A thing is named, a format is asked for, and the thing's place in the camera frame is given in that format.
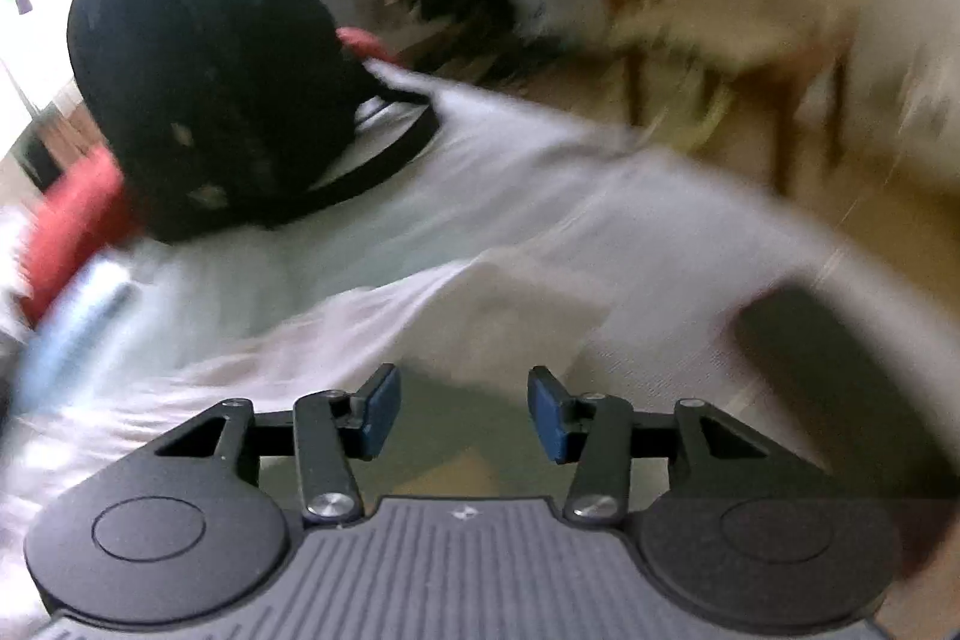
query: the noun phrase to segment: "black backpack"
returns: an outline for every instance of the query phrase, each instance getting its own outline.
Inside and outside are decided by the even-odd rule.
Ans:
[[[166,242],[351,199],[439,126],[428,97],[392,90],[344,51],[317,0],[73,0],[67,44],[138,215]],[[425,108],[390,148],[312,189],[373,98]]]

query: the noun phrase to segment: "chair leg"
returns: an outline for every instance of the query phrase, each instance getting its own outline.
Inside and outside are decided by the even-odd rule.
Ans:
[[[843,123],[850,85],[850,53],[844,52],[833,69],[833,106],[827,117],[827,167],[834,169],[843,157]]]
[[[716,97],[723,77],[715,68],[704,68],[704,81],[700,89],[700,108],[706,112]]]
[[[643,119],[646,97],[643,90],[643,63],[646,58],[639,49],[631,49],[623,57],[624,84],[627,89],[627,120],[639,126]]]
[[[787,196],[797,157],[797,121],[803,92],[795,86],[782,90],[776,102],[773,188],[778,196]]]

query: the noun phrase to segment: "circular mount plate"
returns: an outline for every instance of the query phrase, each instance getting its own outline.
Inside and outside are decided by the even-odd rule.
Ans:
[[[43,511],[24,546],[50,608],[112,624],[171,624],[255,589],[289,545],[266,494],[214,459],[117,462]]]
[[[657,499],[630,528],[656,584],[714,624],[822,632],[872,613],[899,538],[871,501]]]

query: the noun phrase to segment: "metal screw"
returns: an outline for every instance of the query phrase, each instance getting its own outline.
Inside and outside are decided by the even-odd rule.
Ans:
[[[330,491],[310,500],[306,506],[310,512],[320,518],[343,518],[353,511],[354,501],[347,494]]]
[[[616,499],[606,494],[587,494],[573,501],[573,514],[589,521],[606,521],[619,511]]]

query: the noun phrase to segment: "backpack strap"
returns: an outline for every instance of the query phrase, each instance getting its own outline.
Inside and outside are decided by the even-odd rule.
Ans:
[[[312,191],[307,191],[302,196],[272,201],[262,210],[261,215],[258,215],[262,225],[267,228],[277,228],[285,223],[306,218],[307,215],[318,210],[354,199],[355,196],[366,193],[400,173],[403,167],[424,151],[426,145],[429,145],[430,140],[440,130],[440,119],[429,95],[416,91],[395,90],[386,86],[377,95],[387,102],[422,105],[424,111],[399,139],[356,169],[349,170],[345,175]]]

